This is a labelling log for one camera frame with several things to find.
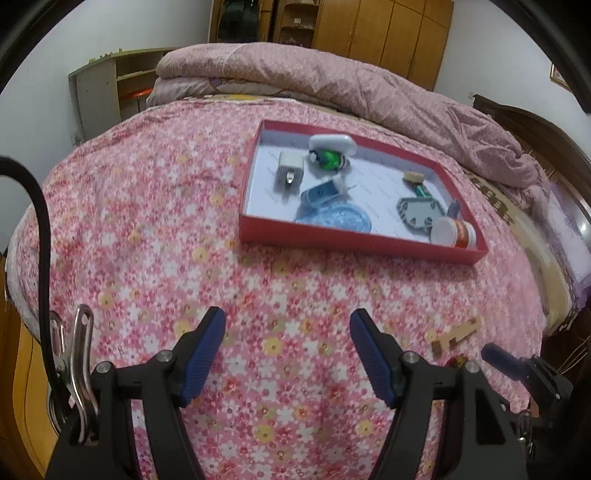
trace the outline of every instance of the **wooden headboard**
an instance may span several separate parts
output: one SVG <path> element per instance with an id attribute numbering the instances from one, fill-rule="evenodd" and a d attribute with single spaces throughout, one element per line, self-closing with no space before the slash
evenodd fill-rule
<path id="1" fill-rule="evenodd" d="M 490 115 L 542 165 L 562 193 L 564 210 L 574 217 L 591 250 L 591 161 L 559 127 L 545 118 L 514 106 L 475 95 L 474 108 Z"/>

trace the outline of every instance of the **white wall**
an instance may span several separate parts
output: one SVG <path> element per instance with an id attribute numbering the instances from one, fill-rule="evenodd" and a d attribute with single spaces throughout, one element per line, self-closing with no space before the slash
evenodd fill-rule
<path id="1" fill-rule="evenodd" d="M 0 94 L 0 152 L 42 181 L 73 150 L 68 74 L 111 51 L 207 41 L 211 0 L 85 0 L 57 24 Z M 0 249 L 29 204 L 0 178 Z"/>
<path id="2" fill-rule="evenodd" d="M 536 113 L 591 158 L 591 116 L 550 80 L 550 59 L 488 0 L 456 0 L 435 91 L 472 105 L 473 93 Z"/>

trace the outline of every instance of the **screw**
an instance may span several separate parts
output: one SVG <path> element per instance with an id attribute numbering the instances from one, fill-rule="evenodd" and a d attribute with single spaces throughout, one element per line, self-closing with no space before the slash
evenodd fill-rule
<path id="1" fill-rule="evenodd" d="M 111 370 L 111 364 L 109 362 L 101 362 L 96 366 L 96 371 L 100 374 L 105 374 Z"/>
<path id="2" fill-rule="evenodd" d="M 480 367 L 474 360 L 469 360 L 466 362 L 466 370 L 468 370 L 471 374 L 475 374 L 480 371 Z"/>
<path id="3" fill-rule="evenodd" d="M 408 364 L 415 364 L 418 362 L 419 357 L 418 353 L 413 351 L 404 352 L 402 354 L 402 360 L 404 360 Z"/>
<path id="4" fill-rule="evenodd" d="M 167 363 L 170 362 L 173 358 L 173 353 L 170 350 L 160 350 L 158 355 L 156 355 L 158 362 Z"/>

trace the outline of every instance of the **pink floral bedspread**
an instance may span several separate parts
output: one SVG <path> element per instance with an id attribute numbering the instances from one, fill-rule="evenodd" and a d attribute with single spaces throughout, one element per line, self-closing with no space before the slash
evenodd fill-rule
<path id="1" fill-rule="evenodd" d="M 444 165 L 486 236 L 474 267 L 238 242 L 248 145 L 264 119 L 339 129 Z M 479 357 L 486 342 L 517 356 L 539 351 L 545 318 L 526 255 L 488 201 L 445 154 L 369 123 L 284 100 L 186 100 L 141 113 L 78 148 L 49 175 L 51 308 L 69 328 L 76 306 L 95 313 L 92 364 L 142 362 L 196 327 L 210 305 L 227 334 L 200 398 L 183 412 L 212 480 L 362 480 L 392 412 L 375 398 L 349 336 L 366 308 L 403 348 L 428 360 L 425 332 L 480 316 L 451 354 Z M 37 228 L 18 245 L 20 285 L 36 304 Z M 528 396 L 486 365 L 512 401 Z M 418 478 L 429 478 L 436 404 Z M 134 405 L 144 478 L 155 478 Z"/>

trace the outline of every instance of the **pink blanket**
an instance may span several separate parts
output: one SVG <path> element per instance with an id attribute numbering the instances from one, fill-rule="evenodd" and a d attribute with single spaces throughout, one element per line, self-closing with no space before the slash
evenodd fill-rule
<path id="1" fill-rule="evenodd" d="M 509 132 L 484 113 L 380 67 L 309 48 L 249 43 L 181 48 L 168 53 L 156 71 L 152 104 L 170 100 L 170 93 L 178 93 L 174 99 L 185 96 L 179 77 L 242 79 L 334 103 L 444 152 L 545 219 L 548 178 Z"/>
<path id="2" fill-rule="evenodd" d="M 321 125 L 405 148 L 448 169 L 490 252 L 474 267 L 241 245 L 240 191 L 262 119 Z M 151 109 L 85 143 L 44 184 L 52 228 L 51 308 L 69 331 L 95 313 L 91 364 L 142 362 L 171 348 L 210 305 L 227 335 L 203 394 L 183 411 L 209 480 L 365 479 L 392 419 L 349 336 L 357 307 L 403 348 L 433 360 L 425 338 L 471 317 L 481 329 L 438 362 L 479 358 L 486 342 L 539 352 L 545 318 L 527 257 L 509 227 L 439 150 L 296 102 L 187 100 Z M 38 236 L 19 233 L 19 284 L 35 305 Z M 483 365 L 518 411 L 523 388 Z M 420 479 L 430 478 L 441 405 Z M 154 478 L 141 405 L 144 478 Z"/>

